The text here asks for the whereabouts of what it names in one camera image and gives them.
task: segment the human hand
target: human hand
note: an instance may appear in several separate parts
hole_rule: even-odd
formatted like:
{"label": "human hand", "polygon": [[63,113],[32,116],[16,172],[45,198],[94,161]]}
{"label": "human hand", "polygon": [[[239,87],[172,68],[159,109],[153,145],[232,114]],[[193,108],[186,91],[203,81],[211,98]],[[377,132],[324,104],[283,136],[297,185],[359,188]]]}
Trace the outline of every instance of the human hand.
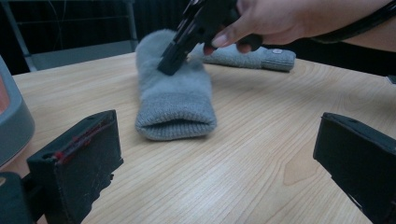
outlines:
{"label": "human hand", "polygon": [[[251,51],[250,46],[237,42],[246,35],[261,35],[263,44],[287,44],[302,37],[304,32],[297,22],[298,8],[285,7],[285,4],[289,4],[288,0],[239,0],[237,8],[241,17],[215,36],[213,47],[236,43],[239,51],[247,53]],[[213,50],[206,46],[204,53],[211,54]]]}
{"label": "human hand", "polygon": [[[247,53],[251,51],[250,46],[239,44],[238,40],[250,34],[261,35],[265,45],[289,44],[299,38],[323,35],[344,27],[373,13],[387,2],[388,0],[238,0],[237,8],[241,17],[222,29],[213,39],[212,46],[223,48],[236,43],[240,52]],[[346,42],[380,49],[376,43],[381,39],[378,37],[386,38],[389,33],[393,34],[383,33],[368,34],[372,35],[368,38],[360,35]],[[212,47],[204,48],[206,55],[213,51]]]}

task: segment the black device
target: black device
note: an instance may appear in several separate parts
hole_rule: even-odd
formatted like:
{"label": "black device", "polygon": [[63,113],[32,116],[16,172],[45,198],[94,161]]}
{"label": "black device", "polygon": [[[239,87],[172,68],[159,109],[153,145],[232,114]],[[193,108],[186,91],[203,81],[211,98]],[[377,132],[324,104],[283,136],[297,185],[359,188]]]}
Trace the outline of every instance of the black device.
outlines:
{"label": "black device", "polygon": [[0,173],[0,223],[81,223],[123,163],[116,111],[83,119],[27,163],[23,179]]}
{"label": "black device", "polygon": [[[197,44],[211,45],[220,26],[227,26],[239,17],[236,0],[190,0],[175,38],[163,53],[158,70],[172,76]],[[249,44],[254,51],[262,45],[262,38],[247,35],[239,43]]]}
{"label": "black device", "polygon": [[373,223],[396,223],[396,140],[359,122],[323,114],[314,159]]}

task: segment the knit sock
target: knit sock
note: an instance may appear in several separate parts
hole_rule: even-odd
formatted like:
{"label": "knit sock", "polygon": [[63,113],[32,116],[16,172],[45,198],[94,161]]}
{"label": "knit sock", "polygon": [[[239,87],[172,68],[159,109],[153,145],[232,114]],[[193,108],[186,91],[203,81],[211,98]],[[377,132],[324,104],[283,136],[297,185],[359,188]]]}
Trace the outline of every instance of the knit sock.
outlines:
{"label": "knit sock", "polygon": [[147,35],[136,48],[141,105],[135,127],[151,140],[203,136],[217,125],[210,76],[201,61],[184,62],[172,76],[157,70],[174,36],[169,30],[157,31]]}
{"label": "knit sock", "polygon": [[296,54],[285,49],[259,48],[249,53],[240,53],[235,46],[216,49],[211,55],[204,55],[204,44],[197,45],[190,53],[192,58],[204,63],[227,65],[251,69],[271,69],[289,72],[294,67]]}

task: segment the table surface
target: table surface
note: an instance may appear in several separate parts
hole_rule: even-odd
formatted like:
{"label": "table surface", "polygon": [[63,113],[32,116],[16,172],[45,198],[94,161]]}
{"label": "table surface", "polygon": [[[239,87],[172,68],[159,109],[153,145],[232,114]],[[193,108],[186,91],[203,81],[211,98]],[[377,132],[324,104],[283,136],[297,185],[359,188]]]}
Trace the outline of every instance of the table surface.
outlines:
{"label": "table surface", "polygon": [[384,77],[296,60],[289,73],[206,65],[217,129],[152,142],[134,129],[135,55],[15,76],[35,119],[30,146],[3,171],[81,119],[116,109],[124,164],[84,223],[370,223],[312,157],[324,112],[396,138],[396,86]]}

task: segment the dark background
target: dark background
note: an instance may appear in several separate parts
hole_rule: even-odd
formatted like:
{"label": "dark background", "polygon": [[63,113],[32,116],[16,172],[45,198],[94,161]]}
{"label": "dark background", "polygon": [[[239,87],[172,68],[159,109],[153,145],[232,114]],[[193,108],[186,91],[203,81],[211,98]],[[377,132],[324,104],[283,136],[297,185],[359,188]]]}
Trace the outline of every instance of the dark background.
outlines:
{"label": "dark background", "polygon": [[[136,0],[134,19],[138,40],[152,31],[176,30],[188,0]],[[123,1],[10,2],[30,53],[72,49],[131,39]],[[387,76],[396,74],[396,53],[344,43],[323,45],[310,39],[286,46],[297,58]],[[29,72],[20,46],[0,7],[0,55],[11,74]]]}

